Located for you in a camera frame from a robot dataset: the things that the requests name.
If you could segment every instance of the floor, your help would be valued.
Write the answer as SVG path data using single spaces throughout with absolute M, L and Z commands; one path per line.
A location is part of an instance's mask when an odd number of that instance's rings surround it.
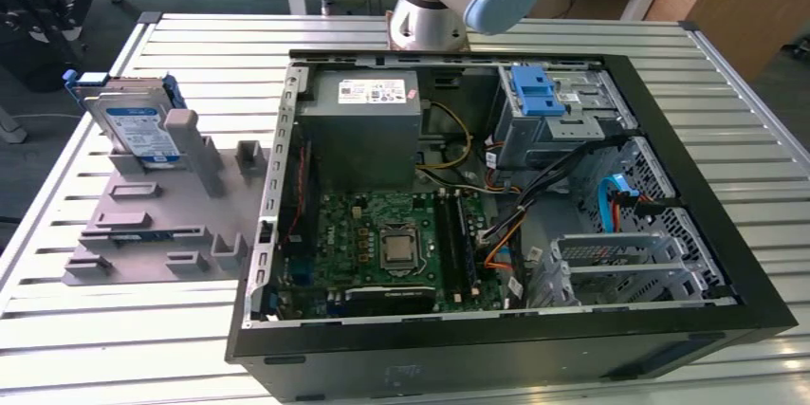
M 333 1 L 333 14 L 365 14 L 364 0 Z M 392 9 L 395 2 L 383 0 L 383 5 Z M 309 11 L 317 11 L 320 0 L 307 0 L 307 5 Z M 109 69 L 141 11 L 286 14 L 288 8 L 285 0 L 125 0 L 120 5 L 94 0 L 82 31 L 88 45 L 85 71 Z M 18 48 L 10 50 L 12 46 L 18 46 L 18 42 L 0 30 L 0 101 L 12 116 L 24 116 L 16 120 L 28 130 L 25 143 L 0 142 L 0 169 L 12 170 L 0 173 L 0 217 L 20 218 L 73 131 L 81 109 L 62 91 L 32 93 L 17 82 L 1 64 L 5 61 L 5 66 L 18 71 L 26 64 L 25 56 L 33 53 Z M 752 88 L 804 147 L 810 147 L 810 109 L 803 106 L 810 101 L 810 62 L 798 62 L 787 54 L 776 55 Z M 8 244 L 13 228 L 13 224 L 0 223 L 0 249 Z

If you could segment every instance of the metal table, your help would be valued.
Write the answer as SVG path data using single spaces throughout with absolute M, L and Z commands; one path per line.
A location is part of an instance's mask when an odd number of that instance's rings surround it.
M 165 14 L 137 24 L 112 74 L 170 70 L 220 147 L 269 145 L 289 48 L 384 48 L 380 18 Z M 810 160 L 697 32 L 672 23 L 524 21 L 475 50 L 627 55 L 800 326 L 655 381 L 388 402 L 800 403 L 810 400 Z M 234 281 L 66 287 L 61 266 L 112 166 L 85 116 L 0 257 L 2 403 L 272 403 L 222 361 Z

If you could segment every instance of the green motherboard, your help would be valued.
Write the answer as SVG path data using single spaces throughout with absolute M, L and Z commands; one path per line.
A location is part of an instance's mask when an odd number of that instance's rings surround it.
M 321 195 L 312 290 L 335 292 L 365 286 L 435 288 L 433 312 L 500 308 L 501 292 L 493 271 L 479 270 L 475 295 L 463 298 L 445 289 L 441 264 L 448 254 L 436 226 L 433 193 L 329 193 Z M 456 199 L 469 233 L 484 229 L 479 195 Z M 452 274 L 463 274 L 455 268 Z M 332 316 L 323 293 L 298 299 L 302 318 Z

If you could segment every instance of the motherboard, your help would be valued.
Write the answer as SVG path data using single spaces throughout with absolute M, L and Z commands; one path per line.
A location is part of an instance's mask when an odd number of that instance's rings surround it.
M 476 264 L 476 193 L 327 193 L 319 209 L 316 254 L 289 267 L 293 280 L 311 274 L 293 297 L 304 318 L 500 308 L 497 276 Z

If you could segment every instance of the power supply label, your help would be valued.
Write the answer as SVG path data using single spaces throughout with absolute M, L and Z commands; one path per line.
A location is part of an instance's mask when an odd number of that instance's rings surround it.
M 343 80 L 337 103 L 405 103 L 405 80 Z

